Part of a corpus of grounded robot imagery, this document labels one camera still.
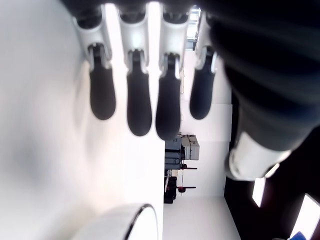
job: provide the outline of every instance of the white wall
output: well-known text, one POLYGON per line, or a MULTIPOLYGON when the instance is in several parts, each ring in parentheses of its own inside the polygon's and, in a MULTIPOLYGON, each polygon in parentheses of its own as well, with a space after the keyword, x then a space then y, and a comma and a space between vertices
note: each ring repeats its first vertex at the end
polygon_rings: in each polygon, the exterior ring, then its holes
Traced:
MULTIPOLYGON (((198 170, 183 171, 183 185, 196 186, 187 190, 184 197, 223 196, 226 175, 224 160, 229 151, 232 125, 231 88, 226 80, 223 63, 218 58, 217 73, 213 82, 212 102, 209 114, 195 120, 190 114, 189 103, 194 78, 196 55, 186 51, 184 56, 184 92, 181 96, 182 134, 195 134, 200 145, 199 161, 185 161, 188 167, 198 170)), ((182 171, 178 182, 182 184, 182 171)))
POLYGON ((177 197, 164 205, 163 240, 240 240, 222 197, 177 197))
MULTIPOLYGON (((100 121, 89 105, 89 66, 60 1, 0 1, 0 239, 69 240, 105 210, 135 202, 154 205, 161 239, 164 142, 154 125, 141 138, 127 126, 115 14, 108 9, 117 108, 100 121)), ((150 37, 155 112, 159 33, 150 37)))

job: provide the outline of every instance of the black fingertip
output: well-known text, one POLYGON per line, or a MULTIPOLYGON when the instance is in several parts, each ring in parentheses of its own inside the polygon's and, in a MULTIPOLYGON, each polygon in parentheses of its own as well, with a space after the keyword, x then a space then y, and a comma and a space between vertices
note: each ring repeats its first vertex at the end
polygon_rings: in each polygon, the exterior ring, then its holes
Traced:
POLYGON ((112 117, 116 110, 116 93, 112 68, 105 69, 95 64, 90 72, 90 105, 93 114, 100 120, 112 117))
POLYGON ((131 132, 136 136, 146 135, 152 124, 152 111, 149 94, 149 75, 134 67, 127 76, 128 99, 127 121, 131 132))
POLYGON ((211 64, 194 71, 190 96, 190 113, 194 119, 204 119, 211 107, 215 74, 211 72, 211 64))
POLYGON ((155 127, 164 141, 174 139, 180 129, 180 83, 174 70, 168 70, 166 76, 159 79, 155 127))

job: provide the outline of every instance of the fluorescent light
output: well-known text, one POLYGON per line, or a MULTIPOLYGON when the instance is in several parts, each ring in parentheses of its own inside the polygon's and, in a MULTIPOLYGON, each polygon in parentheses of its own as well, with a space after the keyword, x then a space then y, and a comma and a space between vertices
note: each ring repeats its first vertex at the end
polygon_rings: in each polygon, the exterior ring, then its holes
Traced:
POLYGON ((256 178, 254 181, 252 198, 259 208, 261 206, 262 197, 264 195, 265 183, 266 179, 264 177, 256 178))
POLYGON ((297 232, 301 232, 307 240, 310 240, 320 219, 320 205, 308 194, 304 195, 302 206, 293 227, 290 238, 297 232))

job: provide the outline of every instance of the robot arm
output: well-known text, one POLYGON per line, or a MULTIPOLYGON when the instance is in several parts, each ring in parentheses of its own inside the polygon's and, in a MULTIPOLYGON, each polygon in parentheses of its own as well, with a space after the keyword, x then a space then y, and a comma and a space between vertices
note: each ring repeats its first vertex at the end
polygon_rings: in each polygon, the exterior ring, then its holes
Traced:
MULTIPOLYGON (((128 101, 128 124, 137 136, 145 135, 152 121, 148 74, 144 71, 148 65, 148 39, 142 36, 143 44, 137 45, 132 37, 137 31, 142 35, 147 32, 143 24, 138 27, 137 22, 128 22, 123 16, 128 14, 126 9, 131 9, 129 14, 136 10, 137 18, 146 14, 143 10, 147 1, 62 1, 74 16, 91 65, 91 89, 98 89, 91 91, 91 107, 100 119, 113 114, 116 101, 112 74, 104 77, 105 81, 101 80, 101 74, 94 74, 97 63, 109 72, 112 68, 108 65, 110 33, 106 27, 97 29, 92 18, 95 19, 101 4, 112 2, 119 6, 125 63, 129 69, 128 95, 139 92, 142 96, 128 101), (89 24, 93 24, 91 29, 87 27, 89 24), (90 31, 95 34, 82 33, 90 31)), ((319 7, 313 2, 304 1, 301 6, 287 0, 276 4, 237 0, 162 1, 159 57, 162 75, 156 130, 163 140, 173 138, 180 127, 179 70, 183 66, 189 9, 193 4, 200 6, 203 14, 190 112, 195 119, 208 114, 215 75, 213 66, 219 55, 239 100, 236 144, 225 160, 227 175, 245 181, 269 177, 320 123, 320 30, 316 24, 319 7)))

